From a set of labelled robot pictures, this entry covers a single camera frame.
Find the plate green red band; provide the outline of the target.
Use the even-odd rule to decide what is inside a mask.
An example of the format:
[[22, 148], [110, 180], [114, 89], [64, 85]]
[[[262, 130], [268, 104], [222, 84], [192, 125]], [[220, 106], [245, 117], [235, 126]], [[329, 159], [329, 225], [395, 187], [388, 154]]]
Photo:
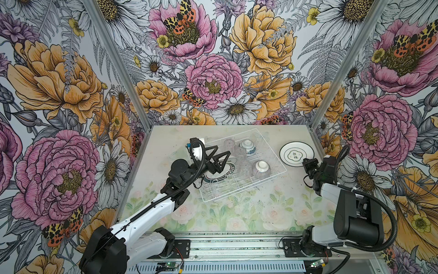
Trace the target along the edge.
[[227, 162], [225, 168], [222, 172], [216, 172], [212, 174], [211, 172], [206, 172], [203, 177], [204, 183], [219, 183], [230, 177], [236, 169], [236, 166], [232, 162]]

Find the white plate green rim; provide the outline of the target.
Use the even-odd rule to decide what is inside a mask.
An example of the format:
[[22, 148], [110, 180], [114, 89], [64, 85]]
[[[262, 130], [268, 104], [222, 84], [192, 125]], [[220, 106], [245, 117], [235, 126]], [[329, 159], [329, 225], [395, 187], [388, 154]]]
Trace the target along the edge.
[[302, 167], [304, 159], [313, 159], [314, 156], [312, 147], [303, 142], [287, 143], [279, 151], [280, 160], [290, 167]]

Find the white wire dish rack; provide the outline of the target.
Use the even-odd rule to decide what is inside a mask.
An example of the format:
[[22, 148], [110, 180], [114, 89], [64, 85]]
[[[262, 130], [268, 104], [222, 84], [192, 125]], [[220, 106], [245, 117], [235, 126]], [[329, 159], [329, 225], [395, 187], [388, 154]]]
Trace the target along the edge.
[[286, 172], [274, 150], [257, 129], [221, 139], [209, 138], [206, 147], [230, 152], [222, 172], [205, 173], [200, 186], [203, 202], [216, 202], [272, 181]]

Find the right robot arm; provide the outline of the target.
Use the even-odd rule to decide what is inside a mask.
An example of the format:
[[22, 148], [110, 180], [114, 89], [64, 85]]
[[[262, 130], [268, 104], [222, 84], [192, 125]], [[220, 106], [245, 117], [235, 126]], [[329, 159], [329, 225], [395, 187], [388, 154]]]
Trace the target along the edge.
[[303, 160], [306, 175], [312, 181], [310, 188], [335, 205], [332, 224], [309, 226], [303, 232], [300, 248], [308, 256], [343, 246], [375, 252], [384, 244], [382, 206], [368, 194], [335, 183], [337, 164], [333, 156], [324, 158], [322, 163], [317, 159]]

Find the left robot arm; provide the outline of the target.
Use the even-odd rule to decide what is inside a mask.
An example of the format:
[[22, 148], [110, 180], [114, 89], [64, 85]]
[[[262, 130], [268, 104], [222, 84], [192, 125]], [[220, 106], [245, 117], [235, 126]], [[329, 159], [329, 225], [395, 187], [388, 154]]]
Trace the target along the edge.
[[165, 186], [149, 205], [110, 228], [102, 225], [91, 235], [79, 268], [83, 274], [124, 274], [153, 256], [169, 256], [175, 237], [166, 229], [156, 229], [145, 237], [159, 220], [176, 211], [189, 196], [189, 186], [206, 172], [223, 172], [230, 151], [218, 153], [217, 146], [205, 147], [198, 138], [188, 146], [192, 163], [178, 159], [171, 165]]

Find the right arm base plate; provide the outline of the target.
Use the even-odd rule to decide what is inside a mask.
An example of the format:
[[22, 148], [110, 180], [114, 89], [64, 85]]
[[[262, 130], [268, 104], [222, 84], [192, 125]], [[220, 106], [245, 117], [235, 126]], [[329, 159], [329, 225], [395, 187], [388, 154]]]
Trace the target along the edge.
[[303, 243], [301, 239], [284, 238], [279, 242], [286, 258], [301, 257], [326, 257], [326, 250], [323, 246], [313, 242]]

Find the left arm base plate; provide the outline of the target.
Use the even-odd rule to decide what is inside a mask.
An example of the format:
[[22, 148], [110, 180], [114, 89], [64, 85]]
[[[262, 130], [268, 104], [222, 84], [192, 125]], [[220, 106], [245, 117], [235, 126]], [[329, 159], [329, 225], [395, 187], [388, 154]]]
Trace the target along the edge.
[[170, 241], [164, 250], [163, 258], [188, 259], [190, 254], [191, 241], [188, 239], [176, 239]]

